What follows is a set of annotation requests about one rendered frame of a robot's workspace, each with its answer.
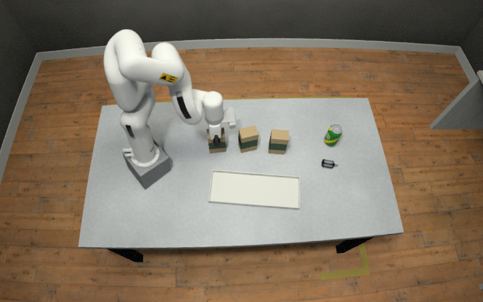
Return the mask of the tan box with dark green band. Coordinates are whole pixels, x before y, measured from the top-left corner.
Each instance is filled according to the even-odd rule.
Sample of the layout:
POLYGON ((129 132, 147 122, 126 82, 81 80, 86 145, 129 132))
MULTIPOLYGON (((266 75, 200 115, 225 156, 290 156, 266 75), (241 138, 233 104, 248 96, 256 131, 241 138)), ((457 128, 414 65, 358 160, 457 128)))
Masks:
POLYGON ((218 153, 218 152, 226 152, 226 139, 225 139, 224 127, 221 127, 221 139, 220 139, 219 147, 213 146, 213 140, 210 139, 209 129, 207 129, 207 137, 208 137, 208 146, 209 146, 210 154, 218 153))
POLYGON ((256 126, 245 127, 238 131, 238 145, 240 152, 257 150, 258 132, 256 126))
POLYGON ((289 142, 289 131, 272 129, 268 145, 269 154, 285 154, 289 142))

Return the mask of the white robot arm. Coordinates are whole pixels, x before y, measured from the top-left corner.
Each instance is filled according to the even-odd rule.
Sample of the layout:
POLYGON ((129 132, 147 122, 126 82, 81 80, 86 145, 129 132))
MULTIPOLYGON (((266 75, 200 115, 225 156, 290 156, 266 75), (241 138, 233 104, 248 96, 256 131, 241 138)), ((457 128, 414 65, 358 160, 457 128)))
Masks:
POLYGON ((168 88, 173 106, 186 124, 200 123, 204 108, 209 124, 228 122, 230 129, 236 128, 233 107, 223 110, 223 98, 218 92, 192 89, 191 76, 169 43, 156 45, 149 58, 141 38, 132 30, 121 30, 105 48, 104 68, 115 101, 123 110, 120 124, 131 146, 123 148, 123 152, 130 152, 126 157, 131 157, 138 167, 150 167, 159 159, 159 149, 147 124, 155 105, 152 84, 171 85, 168 88))

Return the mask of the green and yellow drink can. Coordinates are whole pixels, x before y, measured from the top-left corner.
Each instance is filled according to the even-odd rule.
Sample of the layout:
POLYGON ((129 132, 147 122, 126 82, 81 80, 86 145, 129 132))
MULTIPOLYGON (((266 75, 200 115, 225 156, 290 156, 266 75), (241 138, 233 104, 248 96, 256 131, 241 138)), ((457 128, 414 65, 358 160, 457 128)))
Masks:
POLYGON ((329 127, 326 136, 324 137, 325 144, 330 147, 335 146, 342 133, 343 131, 341 125, 333 124, 329 127))

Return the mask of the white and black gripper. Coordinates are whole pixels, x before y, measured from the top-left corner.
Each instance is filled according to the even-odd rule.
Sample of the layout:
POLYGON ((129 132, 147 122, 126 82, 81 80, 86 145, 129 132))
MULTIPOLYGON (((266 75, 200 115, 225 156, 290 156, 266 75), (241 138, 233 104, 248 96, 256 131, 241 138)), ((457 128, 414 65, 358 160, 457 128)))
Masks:
POLYGON ((213 146, 219 147, 221 139, 221 123, 217 125, 208 124, 208 128, 210 133, 210 139, 213 140, 214 143, 213 146))

